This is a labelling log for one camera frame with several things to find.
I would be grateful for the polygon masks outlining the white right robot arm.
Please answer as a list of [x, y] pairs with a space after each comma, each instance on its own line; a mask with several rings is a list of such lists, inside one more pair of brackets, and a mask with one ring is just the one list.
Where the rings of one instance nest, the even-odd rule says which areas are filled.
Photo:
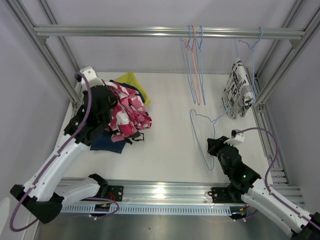
[[242, 161], [239, 150], [222, 136], [207, 140], [207, 152], [216, 157], [228, 177], [228, 198], [243, 201], [265, 215], [292, 240], [318, 240], [320, 213], [302, 209], [272, 188], [256, 171]]

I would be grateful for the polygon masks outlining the lime green trousers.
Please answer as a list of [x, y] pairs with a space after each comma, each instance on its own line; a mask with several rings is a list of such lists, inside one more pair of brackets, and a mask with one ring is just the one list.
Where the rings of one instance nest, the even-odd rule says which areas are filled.
[[133, 72], [127, 72], [124, 75], [115, 79], [114, 81], [124, 86], [132, 86], [133, 88], [136, 88], [140, 92], [141, 99], [145, 106], [148, 106], [151, 103], [151, 100], [147, 92], [145, 91], [143, 86], [140, 84], [140, 82], [137, 80]]

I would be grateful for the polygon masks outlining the pink wire hanger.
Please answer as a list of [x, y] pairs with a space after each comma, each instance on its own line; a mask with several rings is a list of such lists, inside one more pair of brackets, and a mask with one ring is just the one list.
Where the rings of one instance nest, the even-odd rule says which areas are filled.
[[191, 73], [193, 78], [193, 86], [196, 93], [196, 105], [201, 105], [201, 93], [200, 93], [200, 78], [198, 75], [198, 63], [197, 63], [197, 54], [196, 54], [196, 29], [191, 25], [191, 41], [189, 47], [189, 60], [191, 65]]

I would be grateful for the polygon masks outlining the dark blue denim trousers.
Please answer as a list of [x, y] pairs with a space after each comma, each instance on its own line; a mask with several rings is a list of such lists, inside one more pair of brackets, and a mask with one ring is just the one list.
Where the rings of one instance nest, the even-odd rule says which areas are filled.
[[111, 133], [108, 130], [99, 135], [90, 146], [91, 151], [110, 151], [121, 154], [126, 143], [132, 144], [130, 140], [112, 142]]

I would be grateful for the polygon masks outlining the blue wire hanger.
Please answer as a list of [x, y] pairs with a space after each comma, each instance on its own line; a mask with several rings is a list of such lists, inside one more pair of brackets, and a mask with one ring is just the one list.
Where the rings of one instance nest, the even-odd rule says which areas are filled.
[[237, 58], [239, 58], [239, 51], [238, 51], [237, 42], [246, 44], [247, 48], [248, 48], [248, 50], [250, 51], [250, 54], [251, 54], [251, 60], [252, 60], [252, 72], [251, 72], [252, 84], [251, 84], [251, 90], [253, 92], [253, 104], [256, 103], [256, 92], [255, 92], [255, 80], [256, 80], [256, 77], [255, 77], [255, 49], [256, 49], [256, 45], [261, 40], [261, 38], [262, 38], [262, 36], [264, 34], [264, 28], [262, 26], [259, 26], [258, 28], [259, 28], [260, 34], [259, 34], [258, 39], [255, 41], [255, 43], [253, 45], [250, 45], [247, 41], [244, 41], [244, 40], [241, 40], [241, 39], [234, 40], [234, 45], [235, 45]]
[[203, 42], [203, 26], [200, 25], [199, 29], [201, 31], [200, 40], [198, 40], [197, 38], [195, 39], [195, 43], [196, 43], [196, 59], [197, 59], [198, 76], [199, 76], [199, 80], [200, 80], [202, 99], [203, 99], [203, 104], [205, 105], [206, 104], [206, 99], [205, 99], [204, 77], [203, 77], [203, 69], [202, 69], [202, 54], [201, 54], [201, 47], [202, 47], [202, 42]]
[[209, 163], [208, 163], [207, 155], [205, 154], [205, 150], [203, 148], [202, 142], [201, 142], [201, 140], [200, 140], [200, 138], [198, 136], [198, 132], [197, 132], [197, 128], [196, 128], [196, 125], [195, 125], [194, 117], [201, 117], [201, 118], [207, 119], [211, 123], [211, 127], [212, 127], [212, 130], [213, 130], [213, 137], [215, 138], [216, 137], [216, 124], [223, 116], [227, 115], [227, 110], [228, 110], [228, 107], [225, 106], [225, 105], [221, 105], [218, 108], [219, 109], [223, 108], [224, 112], [222, 114], [218, 115], [215, 119], [211, 119], [207, 115], [203, 115], [203, 114], [197, 113], [197, 111], [195, 109], [193, 109], [193, 108], [189, 111], [189, 120], [190, 120], [190, 124], [191, 124], [192, 133], [193, 133], [193, 135], [195, 137], [195, 141], [196, 141], [196, 144], [198, 146], [198, 149], [199, 149], [199, 152], [200, 152], [200, 156], [203, 159], [207, 170], [210, 171], [210, 172], [212, 172], [214, 170], [214, 168], [215, 168], [215, 159], [214, 159], [213, 156], [211, 156], [211, 166], [210, 166]]
[[186, 68], [186, 76], [187, 76], [187, 81], [188, 81], [191, 97], [192, 97], [193, 103], [196, 104], [197, 97], [196, 97], [195, 87], [194, 87], [194, 83], [193, 83], [191, 63], [190, 63], [190, 59], [189, 59], [191, 33], [192, 33], [191, 25], [188, 25], [188, 39], [185, 40], [184, 38], [180, 37], [179, 43], [180, 43], [183, 63]]

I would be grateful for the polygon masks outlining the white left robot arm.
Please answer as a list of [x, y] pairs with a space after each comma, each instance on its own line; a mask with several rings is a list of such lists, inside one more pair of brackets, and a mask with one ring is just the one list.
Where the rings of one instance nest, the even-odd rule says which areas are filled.
[[117, 98], [104, 85], [96, 85], [83, 92], [83, 105], [70, 120], [58, 143], [42, 167], [24, 184], [15, 184], [10, 194], [38, 221], [50, 223], [64, 207], [78, 201], [107, 197], [108, 182], [97, 173], [82, 182], [67, 187], [58, 184], [73, 163], [90, 149], [111, 122], [111, 110]]

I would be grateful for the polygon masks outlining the pink camouflage trousers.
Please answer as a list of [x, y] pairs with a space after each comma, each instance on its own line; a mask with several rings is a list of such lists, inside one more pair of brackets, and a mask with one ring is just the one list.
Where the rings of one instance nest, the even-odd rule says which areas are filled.
[[117, 98], [117, 105], [110, 111], [112, 120], [107, 129], [113, 143], [136, 139], [140, 137], [141, 130], [151, 128], [152, 118], [145, 107], [142, 94], [136, 87], [113, 80], [105, 85]]

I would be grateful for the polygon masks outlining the white newspaper print trousers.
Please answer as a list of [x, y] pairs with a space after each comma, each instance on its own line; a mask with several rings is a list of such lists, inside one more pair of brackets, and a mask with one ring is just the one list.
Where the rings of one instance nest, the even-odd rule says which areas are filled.
[[229, 78], [222, 94], [222, 103], [230, 119], [244, 117], [255, 102], [255, 94], [240, 58], [232, 64]]

